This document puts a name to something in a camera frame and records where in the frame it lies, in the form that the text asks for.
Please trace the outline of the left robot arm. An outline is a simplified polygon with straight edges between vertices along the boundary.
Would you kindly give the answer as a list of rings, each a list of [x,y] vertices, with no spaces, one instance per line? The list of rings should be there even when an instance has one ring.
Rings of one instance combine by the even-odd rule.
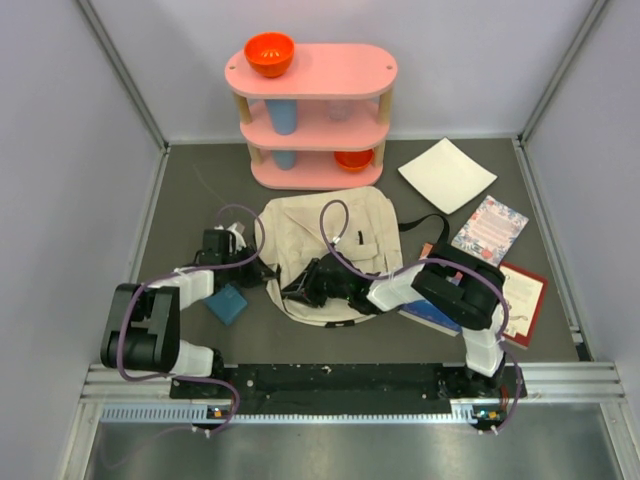
[[[244,239],[239,223],[207,229],[191,263],[148,285],[116,287],[100,361],[112,369],[189,377],[203,395],[216,396],[227,382],[222,355],[181,338],[181,312],[202,302],[230,323],[247,305],[239,290],[277,276]]]

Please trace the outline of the floral paperback book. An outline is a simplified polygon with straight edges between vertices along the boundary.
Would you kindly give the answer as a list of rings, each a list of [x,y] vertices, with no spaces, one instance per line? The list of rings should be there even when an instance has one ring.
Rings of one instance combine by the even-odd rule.
[[[451,241],[451,245],[499,266],[529,218],[487,195]]]

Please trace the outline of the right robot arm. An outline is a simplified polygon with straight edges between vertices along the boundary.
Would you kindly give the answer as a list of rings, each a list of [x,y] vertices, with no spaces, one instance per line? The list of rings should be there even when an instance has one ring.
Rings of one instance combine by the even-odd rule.
[[[330,246],[327,254],[312,259],[282,287],[281,295],[312,308],[341,299],[365,316],[418,301],[430,303],[461,328],[466,349],[464,377],[448,377],[441,385],[481,397],[492,394],[504,380],[504,282],[497,267],[449,245],[436,246],[415,265],[389,273],[365,273]]]

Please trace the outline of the red bordered white book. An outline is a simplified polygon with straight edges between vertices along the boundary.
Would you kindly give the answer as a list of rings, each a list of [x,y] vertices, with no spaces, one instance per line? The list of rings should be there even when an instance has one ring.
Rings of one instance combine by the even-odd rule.
[[[523,268],[503,262],[503,295],[509,307],[509,322],[503,332],[506,340],[527,349],[546,294],[548,280]]]

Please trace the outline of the blue hardcover book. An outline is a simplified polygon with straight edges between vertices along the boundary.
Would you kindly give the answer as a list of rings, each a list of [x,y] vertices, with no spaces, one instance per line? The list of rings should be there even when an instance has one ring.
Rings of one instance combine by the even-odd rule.
[[[398,313],[423,326],[455,337],[462,331],[461,327],[447,317],[427,300],[419,300],[400,307]]]

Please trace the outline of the beige canvas backpack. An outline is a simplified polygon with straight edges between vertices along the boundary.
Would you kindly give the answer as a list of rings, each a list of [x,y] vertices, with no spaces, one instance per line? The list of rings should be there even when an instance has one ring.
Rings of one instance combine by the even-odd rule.
[[[328,253],[326,240],[336,239],[337,250],[364,273],[387,273],[403,266],[394,206],[375,187],[275,199],[267,203],[255,226],[256,242],[263,246],[259,258],[268,267],[281,267],[280,277],[268,281],[266,291],[285,315],[299,323],[326,327],[371,318],[344,300],[329,299],[324,307],[311,308],[282,299],[281,288],[312,259]]]

